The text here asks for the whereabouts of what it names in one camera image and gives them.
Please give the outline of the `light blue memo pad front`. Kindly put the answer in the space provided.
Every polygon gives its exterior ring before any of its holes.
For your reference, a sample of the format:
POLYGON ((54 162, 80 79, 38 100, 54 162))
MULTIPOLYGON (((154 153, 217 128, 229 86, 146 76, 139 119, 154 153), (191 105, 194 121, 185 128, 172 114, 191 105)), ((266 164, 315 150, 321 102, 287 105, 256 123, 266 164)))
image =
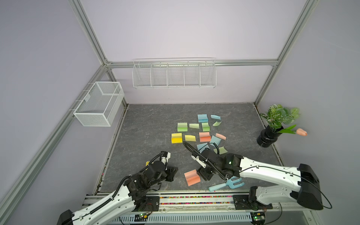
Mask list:
POLYGON ((202 153, 205 149, 207 149, 207 148, 209 149, 209 148, 210 148, 207 142, 206 142, 206 143, 202 143, 202 144, 198 144, 196 147, 197 147, 197 150, 198 150, 200 153, 202 153))

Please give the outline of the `light green memo pad front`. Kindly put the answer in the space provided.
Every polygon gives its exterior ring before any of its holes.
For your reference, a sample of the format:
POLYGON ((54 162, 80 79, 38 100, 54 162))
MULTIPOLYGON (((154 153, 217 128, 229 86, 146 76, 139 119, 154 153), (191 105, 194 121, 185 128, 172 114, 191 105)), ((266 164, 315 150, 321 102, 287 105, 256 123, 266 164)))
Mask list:
POLYGON ((187 132, 188 131, 188 124, 186 122, 178 123, 177 124, 177 131, 178 132, 187 132))

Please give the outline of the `salmon memo pad front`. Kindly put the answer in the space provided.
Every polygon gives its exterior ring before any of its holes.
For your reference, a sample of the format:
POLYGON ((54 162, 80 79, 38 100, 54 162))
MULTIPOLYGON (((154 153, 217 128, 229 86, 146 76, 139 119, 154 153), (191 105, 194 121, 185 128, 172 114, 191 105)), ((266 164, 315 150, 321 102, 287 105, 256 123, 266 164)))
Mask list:
POLYGON ((200 142, 210 142, 212 139, 210 132, 199 132, 199 141, 200 142))

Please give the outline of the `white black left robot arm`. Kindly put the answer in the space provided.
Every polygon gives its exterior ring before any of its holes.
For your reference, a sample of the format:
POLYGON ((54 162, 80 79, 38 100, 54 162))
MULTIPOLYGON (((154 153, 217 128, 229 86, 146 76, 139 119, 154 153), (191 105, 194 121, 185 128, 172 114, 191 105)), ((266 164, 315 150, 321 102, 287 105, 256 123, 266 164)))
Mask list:
POLYGON ((141 172, 123 178, 114 192, 91 206, 76 212, 63 212, 57 224, 106 225, 120 215, 130 213, 134 209, 143 209, 147 202, 146 194, 152 186, 163 181, 172 182, 177 172, 177 167, 155 161, 141 172))

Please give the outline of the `light blue memo pad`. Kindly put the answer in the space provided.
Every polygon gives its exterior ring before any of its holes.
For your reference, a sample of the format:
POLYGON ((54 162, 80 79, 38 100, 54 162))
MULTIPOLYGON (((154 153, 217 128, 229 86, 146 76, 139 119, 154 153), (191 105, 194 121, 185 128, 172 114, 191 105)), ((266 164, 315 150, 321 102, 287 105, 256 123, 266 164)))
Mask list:
POLYGON ((197 118, 199 123, 206 123, 209 121, 207 114, 198 114, 197 118))
POLYGON ((197 150, 198 150, 200 153, 202 153, 205 149, 207 149, 207 148, 209 149, 209 148, 210 148, 207 142, 206 142, 206 143, 202 143, 202 144, 198 144, 196 147, 197 147, 197 150))

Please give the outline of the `torn light green page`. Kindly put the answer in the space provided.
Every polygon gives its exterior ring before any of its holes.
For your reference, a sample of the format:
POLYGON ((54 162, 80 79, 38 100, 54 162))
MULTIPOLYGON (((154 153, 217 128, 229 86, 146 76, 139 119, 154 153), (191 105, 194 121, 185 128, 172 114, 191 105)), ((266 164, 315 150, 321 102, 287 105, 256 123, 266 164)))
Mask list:
POLYGON ((222 121, 216 121, 216 122, 213 124, 213 126, 214 126, 214 127, 217 127, 217 126, 219 126, 221 123, 222 123, 222 121))
POLYGON ((200 125, 199 125, 198 123, 190 123, 190 124, 189 124, 189 127, 190 127, 190 128, 199 129, 199 128, 200 128, 200 125))
POLYGON ((214 152, 218 155, 222 155, 222 154, 225 154, 225 153, 228 153, 228 151, 224 148, 224 147, 219 147, 219 148, 215 148, 213 149, 214 152))

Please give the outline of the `torn yellow page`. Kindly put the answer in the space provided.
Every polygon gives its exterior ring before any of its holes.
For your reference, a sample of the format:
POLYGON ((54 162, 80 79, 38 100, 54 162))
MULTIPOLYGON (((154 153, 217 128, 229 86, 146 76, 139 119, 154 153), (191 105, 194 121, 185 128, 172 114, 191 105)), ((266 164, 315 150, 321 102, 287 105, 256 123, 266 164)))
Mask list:
POLYGON ((187 142, 196 142, 197 139, 196 139, 196 136, 193 136, 193 135, 185 135, 185 141, 187 141, 187 142))

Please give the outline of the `torn light blue page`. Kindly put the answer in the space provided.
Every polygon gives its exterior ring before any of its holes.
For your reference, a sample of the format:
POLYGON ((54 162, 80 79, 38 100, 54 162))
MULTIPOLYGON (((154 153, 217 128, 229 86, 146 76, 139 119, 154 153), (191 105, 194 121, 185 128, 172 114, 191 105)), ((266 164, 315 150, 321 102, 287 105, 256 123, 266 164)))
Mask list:
POLYGON ((210 141, 210 145, 212 145, 212 146, 219 146, 219 144, 220 144, 220 142, 221 142, 221 138, 218 138, 218 137, 216 137, 216 136, 212 136, 211 137, 211 141, 210 141))
POLYGON ((217 115, 211 115, 211 118, 215 120, 221 120, 221 117, 217 115))

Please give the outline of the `light green memo pad small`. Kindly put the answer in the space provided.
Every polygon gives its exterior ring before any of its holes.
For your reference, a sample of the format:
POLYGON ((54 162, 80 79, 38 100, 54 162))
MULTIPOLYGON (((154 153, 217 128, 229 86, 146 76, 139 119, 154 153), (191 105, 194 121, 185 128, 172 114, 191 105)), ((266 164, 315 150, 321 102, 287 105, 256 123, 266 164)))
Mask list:
POLYGON ((202 131, 203 132, 209 132, 210 131, 210 126, 208 122, 203 122, 202 123, 202 131))

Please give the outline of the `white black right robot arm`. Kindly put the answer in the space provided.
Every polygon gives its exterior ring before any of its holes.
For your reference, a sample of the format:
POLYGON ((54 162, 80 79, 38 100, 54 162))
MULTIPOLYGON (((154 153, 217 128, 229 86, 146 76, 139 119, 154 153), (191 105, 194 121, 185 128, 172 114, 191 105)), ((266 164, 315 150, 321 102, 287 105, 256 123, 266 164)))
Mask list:
POLYGON ((195 151, 191 157, 200 164, 197 173, 206 181, 217 174, 225 180, 232 177, 252 178, 272 183, 269 187, 250 188, 247 202, 251 208, 272 203, 296 202, 307 209, 324 209, 319 179, 309 165, 276 166, 238 154, 227 153, 221 156, 210 149, 195 151))

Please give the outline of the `light blue toy fork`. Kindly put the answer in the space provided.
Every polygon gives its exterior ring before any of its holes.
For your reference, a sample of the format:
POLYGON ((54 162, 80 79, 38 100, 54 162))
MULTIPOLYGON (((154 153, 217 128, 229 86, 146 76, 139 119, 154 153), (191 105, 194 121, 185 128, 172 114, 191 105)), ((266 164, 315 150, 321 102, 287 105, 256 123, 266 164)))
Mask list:
POLYGON ((228 186, 230 189, 240 188, 245 185, 245 182, 242 181, 242 178, 233 176, 232 178, 228 179, 225 183, 217 184, 208 188, 210 192, 214 192, 221 188, 228 186))

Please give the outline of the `green artificial plant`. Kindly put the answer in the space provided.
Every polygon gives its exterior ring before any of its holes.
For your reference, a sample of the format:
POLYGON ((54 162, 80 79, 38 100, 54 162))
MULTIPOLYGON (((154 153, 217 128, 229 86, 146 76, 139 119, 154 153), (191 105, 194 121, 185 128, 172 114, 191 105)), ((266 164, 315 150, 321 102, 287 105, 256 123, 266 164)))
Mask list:
POLYGON ((280 104, 273 104, 268 108, 267 113, 260 114, 260 117, 266 120, 273 131, 279 130, 283 124, 289 125, 293 123, 299 116, 299 108, 287 108, 280 104))

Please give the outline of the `red memo pad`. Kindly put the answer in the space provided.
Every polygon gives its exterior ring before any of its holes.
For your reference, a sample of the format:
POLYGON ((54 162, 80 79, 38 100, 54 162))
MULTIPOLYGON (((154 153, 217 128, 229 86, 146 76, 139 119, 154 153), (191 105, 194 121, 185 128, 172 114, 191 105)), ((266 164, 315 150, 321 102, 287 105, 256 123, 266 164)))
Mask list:
POLYGON ((192 186, 194 184, 201 182, 201 178, 197 174, 197 170, 192 170, 192 171, 186 172, 186 173, 184 173, 184 176, 185 176, 188 186, 192 186))

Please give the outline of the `torn salmon page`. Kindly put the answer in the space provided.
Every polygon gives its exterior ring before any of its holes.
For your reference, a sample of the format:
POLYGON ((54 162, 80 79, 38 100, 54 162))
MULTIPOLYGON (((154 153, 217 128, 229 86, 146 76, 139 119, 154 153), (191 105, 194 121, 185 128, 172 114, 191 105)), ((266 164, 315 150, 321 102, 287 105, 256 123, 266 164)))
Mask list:
POLYGON ((222 140, 226 140, 226 139, 227 139, 227 137, 225 137, 224 135, 219 134, 219 133, 216 133, 215 137, 220 138, 220 139, 222 139, 222 140))

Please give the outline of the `black plant pot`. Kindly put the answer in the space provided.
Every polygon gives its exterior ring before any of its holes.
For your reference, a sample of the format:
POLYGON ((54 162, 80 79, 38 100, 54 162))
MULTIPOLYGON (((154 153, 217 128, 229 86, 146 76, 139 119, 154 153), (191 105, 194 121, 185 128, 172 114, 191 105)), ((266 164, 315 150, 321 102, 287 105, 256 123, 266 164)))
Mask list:
POLYGON ((284 127, 281 126, 280 128, 273 130, 269 125, 263 129, 257 138, 257 143, 259 146, 263 148, 270 147, 273 143, 275 143, 281 133, 279 133, 280 130, 282 130, 284 127))

